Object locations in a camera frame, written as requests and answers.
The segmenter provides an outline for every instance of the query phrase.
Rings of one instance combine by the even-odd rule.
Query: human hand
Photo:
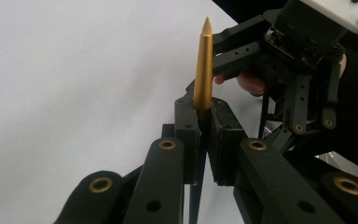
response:
[[[342,76],[347,64],[347,57],[344,54],[342,57],[339,77]],[[253,95],[263,94],[266,89],[267,83],[263,81],[257,74],[254,74],[249,67],[245,67],[241,70],[240,75],[237,76],[238,84],[246,91]],[[220,85],[225,82],[223,75],[219,75],[214,78],[214,83]]]

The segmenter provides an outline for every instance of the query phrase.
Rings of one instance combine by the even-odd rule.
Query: finger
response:
[[[260,78],[253,76],[249,71],[243,70],[237,77],[240,86],[250,93],[263,94],[266,88],[266,83]]]
[[[342,77],[342,74],[344,74],[345,71],[345,67],[347,66],[347,55],[345,54],[342,55],[342,60],[339,63],[339,65],[340,65],[339,77]]]
[[[214,83],[216,83],[217,85],[223,84],[224,82],[225,82],[225,76],[224,75],[219,75],[219,76],[214,78]]]

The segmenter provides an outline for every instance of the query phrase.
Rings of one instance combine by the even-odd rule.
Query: gold cylindrical object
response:
[[[200,35],[199,58],[194,83],[193,106],[199,120],[206,120],[211,109],[213,82],[213,34],[206,18]]]

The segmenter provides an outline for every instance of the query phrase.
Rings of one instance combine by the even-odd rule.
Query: black metal bracket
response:
[[[293,20],[298,18],[292,15],[296,8],[313,13],[291,0],[282,11],[268,11],[213,36],[214,76],[230,79],[252,66],[268,83],[259,138],[248,138],[220,99],[212,99],[209,120],[199,122],[190,84],[175,101],[174,124],[163,125],[162,137],[150,146],[144,165],[124,177],[106,171],[87,176],[55,223],[182,223],[188,184],[189,222],[195,224],[207,154],[217,185],[234,186],[246,223],[358,223],[358,178],[315,159],[309,148],[297,150],[336,126],[342,50],[335,41],[343,31],[336,27],[335,36],[325,40],[323,24],[313,27],[314,39],[307,40],[304,21]],[[291,43],[293,38],[300,39],[299,44]],[[274,113],[269,113],[270,101]],[[264,136],[268,121],[282,125]]]

